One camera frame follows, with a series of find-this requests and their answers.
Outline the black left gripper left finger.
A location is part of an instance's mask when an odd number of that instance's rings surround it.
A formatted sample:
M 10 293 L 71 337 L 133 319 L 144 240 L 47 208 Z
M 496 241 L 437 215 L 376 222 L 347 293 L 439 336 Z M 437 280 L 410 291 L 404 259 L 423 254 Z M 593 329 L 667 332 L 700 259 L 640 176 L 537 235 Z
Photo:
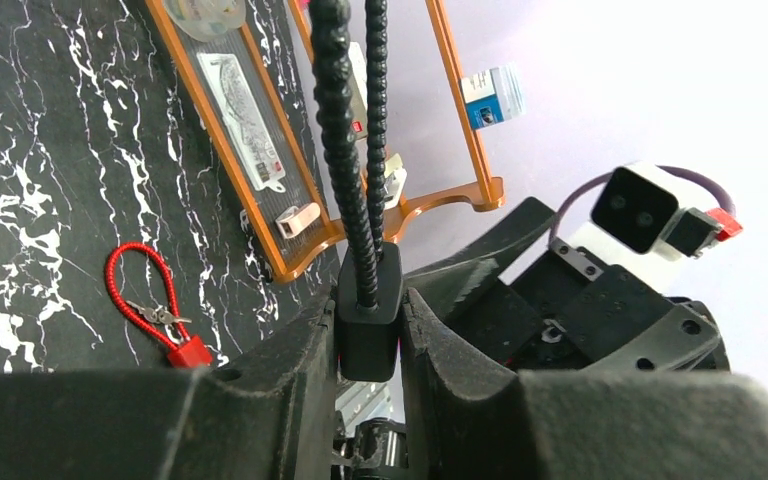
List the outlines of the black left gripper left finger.
M 0 375 L 0 479 L 326 479 L 334 303 L 217 369 Z

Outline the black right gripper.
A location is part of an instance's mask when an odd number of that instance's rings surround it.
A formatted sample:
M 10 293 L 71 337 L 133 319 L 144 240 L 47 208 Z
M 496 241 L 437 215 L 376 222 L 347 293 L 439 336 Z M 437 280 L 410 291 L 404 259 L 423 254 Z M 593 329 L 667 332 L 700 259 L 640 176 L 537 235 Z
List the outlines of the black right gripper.
M 624 346 L 668 313 L 693 315 L 679 326 L 701 335 L 710 312 L 687 297 L 665 297 L 620 265 L 578 248 L 600 274 L 588 279 L 547 251 L 512 284 L 499 275 L 549 228 L 556 212 L 528 197 L 476 240 L 406 275 L 441 321 L 511 370 L 580 370 Z

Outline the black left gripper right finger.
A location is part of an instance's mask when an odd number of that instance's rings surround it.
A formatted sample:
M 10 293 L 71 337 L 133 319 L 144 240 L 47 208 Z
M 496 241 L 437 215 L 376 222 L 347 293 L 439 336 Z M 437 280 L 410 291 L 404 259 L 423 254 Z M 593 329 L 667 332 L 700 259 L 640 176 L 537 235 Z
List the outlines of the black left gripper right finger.
M 768 393 L 718 371 L 513 372 L 402 302 L 412 479 L 768 479 Z

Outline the black cable padlock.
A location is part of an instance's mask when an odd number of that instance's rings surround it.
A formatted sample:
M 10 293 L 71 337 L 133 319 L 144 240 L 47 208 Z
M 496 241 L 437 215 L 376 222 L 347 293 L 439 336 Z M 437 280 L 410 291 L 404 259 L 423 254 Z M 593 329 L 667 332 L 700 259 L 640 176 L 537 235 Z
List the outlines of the black cable padlock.
M 388 4 L 364 5 L 367 53 L 367 161 L 358 161 L 352 127 L 352 65 L 346 1 L 313 1 L 314 98 L 324 160 L 348 244 L 336 287 L 334 334 L 341 375 L 386 382 L 393 376 L 403 295 L 399 248 L 384 239 L 387 146 Z

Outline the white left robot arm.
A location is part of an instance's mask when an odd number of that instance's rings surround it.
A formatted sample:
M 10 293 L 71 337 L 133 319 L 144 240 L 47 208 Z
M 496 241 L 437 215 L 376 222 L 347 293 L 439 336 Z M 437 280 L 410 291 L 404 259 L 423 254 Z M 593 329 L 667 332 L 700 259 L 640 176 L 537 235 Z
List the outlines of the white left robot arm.
M 223 369 L 0 374 L 0 479 L 768 479 L 748 378 L 513 372 L 404 308 L 404 424 L 340 438 L 321 295 Z

